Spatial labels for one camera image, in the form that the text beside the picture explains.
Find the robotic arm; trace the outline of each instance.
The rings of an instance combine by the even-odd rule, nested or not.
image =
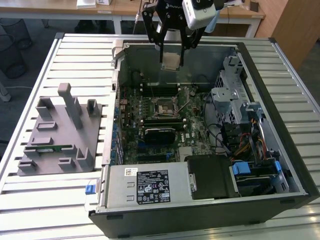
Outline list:
[[[181,36],[180,66],[184,65],[185,50],[196,48],[206,26],[230,0],[157,0],[147,4],[142,10],[142,18],[150,43],[160,48],[160,63],[164,52],[164,40],[167,31],[179,30]],[[157,32],[152,18],[157,13],[161,22],[160,31]],[[186,27],[192,30],[187,36]]]

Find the white label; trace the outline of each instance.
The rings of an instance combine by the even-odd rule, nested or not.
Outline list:
[[[160,193],[159,197],[160,198],[168,198],[170,196],[170,193]]]
[[[98,11],[98,14],[111,14],[111,11]]]
[[[124,169],[124,175],[125,176],[137,176],[138,168],[132,167],[132,168],[125,168]]]
[[[53,149],[47,148],[47,149],[37,149],[36,150],[38,153],[53,153]]]

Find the green circuit board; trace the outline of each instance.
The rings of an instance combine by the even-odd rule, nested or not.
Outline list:
[[[190,96],[190,91],[192,91],[192,86],[182,87],[174,100],[173,105],[175,106],[172,107],[172,97],[143,97],[139,89],[128,87],[121,89],[123,164],[154,163],[157,162],[154,160],[155,156],[163,157],[164,155],[166,156],[165,162],[180,162],[178,151],[180,147],[191,147],[193,155],[213,153],[201,114],[204,94],[195,93]],[[141,120],[154,118],[155,111],[171,113],[171,109],[175,109],[175,112],[180,110],[179,117],[185,119],[183,130],[175,132],[173,144],[147,146],[144,143],[145,128],[141,126]],[[140,161],[139,159],[143,156],[152,157]]]

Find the open computer tower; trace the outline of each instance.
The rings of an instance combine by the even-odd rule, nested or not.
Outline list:
[[[319,196],[242,42],[115,43],[99,203],[109,238],[263,223]]]

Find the motherboard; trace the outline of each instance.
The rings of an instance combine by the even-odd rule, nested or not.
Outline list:
[[[123,164],[183,162],[184,153],[213,153],[202,116],[205,94],[196,86],[120,92]]]

